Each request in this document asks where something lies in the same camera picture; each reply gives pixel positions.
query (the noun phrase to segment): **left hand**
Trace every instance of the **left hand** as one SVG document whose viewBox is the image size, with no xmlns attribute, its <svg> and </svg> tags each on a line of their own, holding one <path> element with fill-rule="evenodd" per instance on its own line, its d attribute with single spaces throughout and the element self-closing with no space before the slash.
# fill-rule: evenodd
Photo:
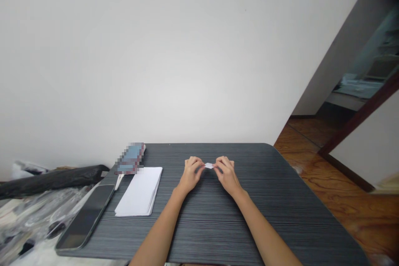
<svg viewBox="0 0 399 266">
<path fill-rule="evenodd" d="M 201 168 L 197 171 L 197 173 L 195 173 L 195 170 L 199 166 Z M 199 159 L 198 157 L 190 157 L 190 159 L 185 161 L 184 172 L 176 189 L 187 195 L 191 190 L 193 190 L 195 185 L 200 180 L 200 176 L 204 169 L 205 164 L 202 162 L 201 159 Z"/>
</svg>

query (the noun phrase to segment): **paper sheet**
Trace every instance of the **paper sheet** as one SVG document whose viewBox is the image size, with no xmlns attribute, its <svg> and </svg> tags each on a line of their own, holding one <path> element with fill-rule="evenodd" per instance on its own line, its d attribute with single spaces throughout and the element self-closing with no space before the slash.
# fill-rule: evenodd
<svg viewBox="0 0 399 266">
<path fill-rule="evenodd" d="M 162 167 L 143 167 L 134 175 L 115 209 L 115 216 L 148 216 L 153 211 Z"/>
</svg>

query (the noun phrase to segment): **phone screen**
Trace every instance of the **phone screen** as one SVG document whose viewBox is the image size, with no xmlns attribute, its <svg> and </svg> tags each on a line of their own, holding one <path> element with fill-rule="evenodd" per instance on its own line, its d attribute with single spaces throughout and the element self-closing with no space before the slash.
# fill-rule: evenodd
<svg viewBox="0 0 399 266">
<path fill-rule="evenodd" d="M 76 249 L 84 245 L 86 238 L 93 231 L 96 220 L 113 193 L 114 185 L 100 185 L 90 195 L 72 223 L 61 236 L 56 249 Z"/>
</svg>

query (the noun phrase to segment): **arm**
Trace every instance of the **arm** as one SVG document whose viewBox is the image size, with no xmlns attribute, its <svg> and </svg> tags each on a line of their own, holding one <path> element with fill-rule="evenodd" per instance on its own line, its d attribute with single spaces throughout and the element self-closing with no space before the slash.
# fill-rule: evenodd
<svg viewBox="0 0 399 266">
<path fill-rule="evenodd" d="M 241 210 L 265 265 L 302 265 L 241 187 L 234 172 L 234 161 L 229 161 L 227 157 L 219 157 L 214 166 L 219 181 Z"/>
<path fill-rule="evenodd" d="M 199 181 L 203 170 L 204 163 L 201 159 L 190 157 L 185 161 L 179 185 L 173 190 L 172 196 L 129 266 L 163 266 L 165 264 L 180 208 L 187 194 Z"/>
</svg>

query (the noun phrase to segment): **striped table surface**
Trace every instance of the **striped table surface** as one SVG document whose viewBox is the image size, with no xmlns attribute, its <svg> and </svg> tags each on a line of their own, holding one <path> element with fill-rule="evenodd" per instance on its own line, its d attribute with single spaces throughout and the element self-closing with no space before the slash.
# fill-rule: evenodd
<svg viewBox="0 0 399 266">
<path fill-rule="evenodd" d="M 115 217 L 132 175 L 114 193 L 87 245 L 63 256 L 131 259 L 165 207 L 184 169 L 197 156 L 213 163 L 235 161 L 241 186 L 304 265 L 369 265 L 356 241 L 285 161 L 265 143 L 146 144 L 143 164 L 163 167 L 153 212 Z M 116 165 L 101 182 L 115 184 Z M 205 169 L 188 194 L 177 220 L 168 262 L 211 265 L 263 265 L 245 220 L 214 170 Z"/>
</svg>

